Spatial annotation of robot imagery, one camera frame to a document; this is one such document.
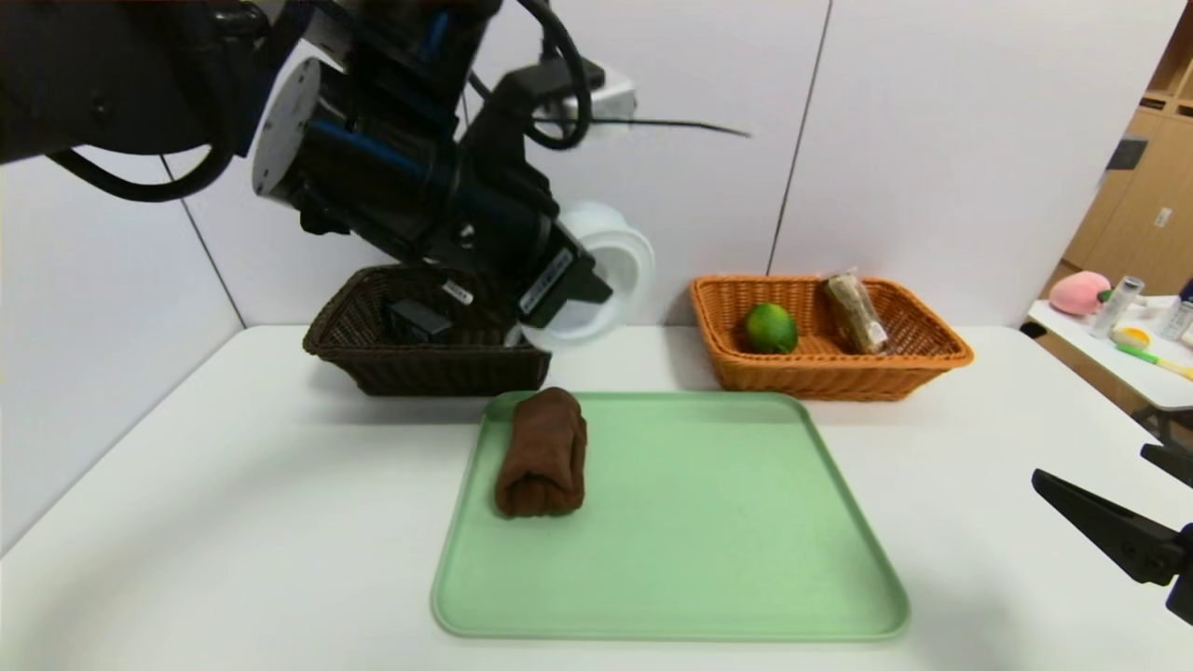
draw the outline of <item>brown cloth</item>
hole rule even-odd
[[[518,404],[509,451],[497,475],[497,509],[520,517],[580,507],[587,447],[588,425],[571,394],[551,388]]]

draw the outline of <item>pink plush toy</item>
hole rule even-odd
[[[1084,316],[1094,314],[1102,307],[1098,294],[1109,288],[1109,279],[1083,270],[1053,284],[1047,294],[1047,302],[1063,313]]]

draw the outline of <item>lime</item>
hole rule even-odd
[[[799,328],[787,310],[774,303],[759,303],[746,315],[750,349],[760,355],[790,355],[799,343]]]

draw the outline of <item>green tray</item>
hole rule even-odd
[[[808,415],[780,394],[576,394],[585,505],[493,500],[518,401],[486,408],[432,590],[459,636],[869,641],[908,601]]]

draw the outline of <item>wicker basket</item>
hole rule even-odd
[[[890,336],[886,352],[851,355],[816,277],[703,277],[692,283],[704,343],[725,389],[783,392],[801,399],[898,400],[933,377],[968,365],[973,351],[914,294],[864,281]],[[778,303],[799,326],[790,355],[754,355],[742,322],[758,303]]]
[[[495,396],[542,387],[551,355],[526,343],[502,346],[513,313],[486,298],[492,287],[462,272],[447,275],[476,295],[472,306],[453,300],[426,271],[358,271],[315,318],[303,349],[342,368],[373,396]],[[455,327],[441,343],[396,343],[383,325],[382,306],[397,298],[419,301]]]

